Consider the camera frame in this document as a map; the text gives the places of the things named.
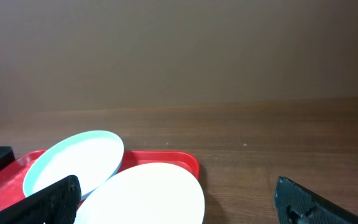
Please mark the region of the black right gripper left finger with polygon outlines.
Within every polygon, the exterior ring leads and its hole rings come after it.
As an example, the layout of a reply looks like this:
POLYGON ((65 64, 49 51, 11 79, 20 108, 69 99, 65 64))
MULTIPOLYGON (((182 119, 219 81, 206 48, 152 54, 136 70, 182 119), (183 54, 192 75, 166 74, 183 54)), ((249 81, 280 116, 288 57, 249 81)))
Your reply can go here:
POLYGON ((0 224, 73 224, 81 200, 75 175, 32 194, 0 211, 0 224))

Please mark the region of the white plate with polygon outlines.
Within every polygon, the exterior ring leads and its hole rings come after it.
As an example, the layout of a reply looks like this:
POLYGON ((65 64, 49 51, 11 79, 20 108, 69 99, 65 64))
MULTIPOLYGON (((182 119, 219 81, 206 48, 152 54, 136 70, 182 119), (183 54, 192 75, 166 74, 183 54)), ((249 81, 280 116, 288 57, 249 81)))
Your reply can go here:
POLYGON ((202 224, 204 193, 186 169, 154 162, 124 170, 82 203, 75 224, 202 224))

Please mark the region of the light blue plate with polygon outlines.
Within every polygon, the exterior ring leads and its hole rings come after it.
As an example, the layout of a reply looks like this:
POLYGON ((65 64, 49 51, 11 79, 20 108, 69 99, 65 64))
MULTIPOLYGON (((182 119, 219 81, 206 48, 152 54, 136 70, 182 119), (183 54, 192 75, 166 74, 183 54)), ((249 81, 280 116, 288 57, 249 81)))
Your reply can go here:
POLYGON ((27 171, 22 189, 26 197, 75 175, 81 200, 115 175, 123 161, 124 143, 110 131, 76 134, 47 149, 27 171))

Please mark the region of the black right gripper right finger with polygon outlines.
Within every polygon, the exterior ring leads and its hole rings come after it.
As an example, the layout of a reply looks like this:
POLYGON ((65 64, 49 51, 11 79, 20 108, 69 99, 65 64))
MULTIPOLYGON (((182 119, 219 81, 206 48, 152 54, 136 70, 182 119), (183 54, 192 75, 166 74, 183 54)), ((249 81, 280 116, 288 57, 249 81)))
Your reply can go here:
POLYGON ((358 216, 280 176, 273 201, 280 224, 358 224, 358 216))

